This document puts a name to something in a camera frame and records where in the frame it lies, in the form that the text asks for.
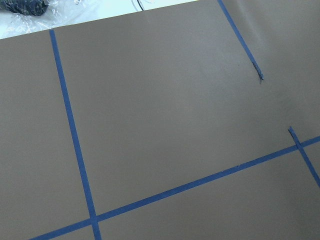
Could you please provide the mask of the folded dark blue umbrella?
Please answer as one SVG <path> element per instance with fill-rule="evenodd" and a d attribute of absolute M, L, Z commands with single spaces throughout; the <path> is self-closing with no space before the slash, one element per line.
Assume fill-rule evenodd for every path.
<path fill-rule="evenodd" d="M 1 0 L 0 9 L 15 14 L 41 16 L 49 6 L 47 0 Z"/>

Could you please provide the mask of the clear plastic bag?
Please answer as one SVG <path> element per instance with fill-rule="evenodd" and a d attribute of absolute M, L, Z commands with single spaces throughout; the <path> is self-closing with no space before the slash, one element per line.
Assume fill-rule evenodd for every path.
<path fill-rule="evenodd" d="M 0 38 L 50 30 L 98 19 L 97 0 L 47 0 L 43 15 L 23 15 L 0 10 Z"/>

